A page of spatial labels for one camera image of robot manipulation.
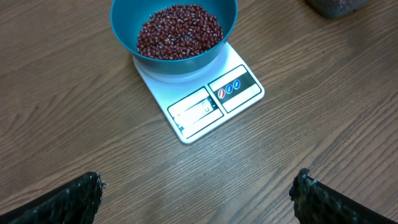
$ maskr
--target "wooden table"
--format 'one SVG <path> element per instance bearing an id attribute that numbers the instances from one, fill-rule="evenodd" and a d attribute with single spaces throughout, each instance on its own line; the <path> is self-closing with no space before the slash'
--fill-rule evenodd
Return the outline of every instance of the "wooden table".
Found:
<path id="1" fill-rule="evenodd" d="M 398 1 L 339 20 L 241 0 L 231 45 L 267 96 L 183 145 L 109 24 L 111 0 L 0 2 L 0 214 L 89 170 L 95 223 L 297 223 L 303 167 L 398 221 Z"/>

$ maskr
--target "adzuki bean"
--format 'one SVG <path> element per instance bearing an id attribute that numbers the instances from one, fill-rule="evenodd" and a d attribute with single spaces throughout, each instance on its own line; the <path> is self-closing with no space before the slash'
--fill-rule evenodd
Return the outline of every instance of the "adzuki bean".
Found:
<path id="1" fill-rule="evenodd" d="M 224 39 L 217 17 L 197 4 L 174 4 L 150 15 L 138 35 L 137 51 L 161 60 L 205 53 Z"/>

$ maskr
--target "blue button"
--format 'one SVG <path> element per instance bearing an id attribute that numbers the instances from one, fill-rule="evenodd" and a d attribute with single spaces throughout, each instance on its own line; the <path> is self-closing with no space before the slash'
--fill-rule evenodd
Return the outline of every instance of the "blue button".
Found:
<path id="1" fill-rule="evenodd" d="M 241 87 L 241 81 L 235 80 L 234 81 L 234 89 L 237 90 L 239 87 Z"/>
<path id="2" fill-rule="evenodd" d="M 225 91 L 227 92 L 227 94 L 231 94 L 233 90 L 234 90 L 234 88 L 232 87 L 231 84 L 228 84 L 228 85 L 225 87 Z"/>

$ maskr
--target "teal plastic bowl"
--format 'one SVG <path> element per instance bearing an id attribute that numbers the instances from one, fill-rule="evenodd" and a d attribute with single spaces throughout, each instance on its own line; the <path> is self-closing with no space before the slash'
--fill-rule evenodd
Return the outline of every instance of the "teal plastic bowl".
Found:
<path id="1" fill-rule="evenodd" d="M 143 23 L 149 20 L 151 14 L 173 4 L 195 3 L 202 5 L 210 14 L 217 16 L 217 21 L 224 31 L 224 39 L 218 45 L 201 55 L 183 60 L 153 59 L 137 52 L 139 31 Z M 155 72 L 178 75 L 194 72 L 217 57 L 238 19 L 238 2 L 237 0 L 114 0 L 110 18 L 114 34 L 138 61 L 149 66 Z"/>

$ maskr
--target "white scale base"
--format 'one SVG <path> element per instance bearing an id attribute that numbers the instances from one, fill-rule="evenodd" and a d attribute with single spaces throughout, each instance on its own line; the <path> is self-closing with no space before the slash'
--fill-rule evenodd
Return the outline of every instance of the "white scale base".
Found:
<path id="1" fill-rule="evenodd" d="M 133 60 L 185 144 L 195 142 L 265 95 L 264 87 L 229 43 L 210 64 L 183 75 L 155 73 Z"/>

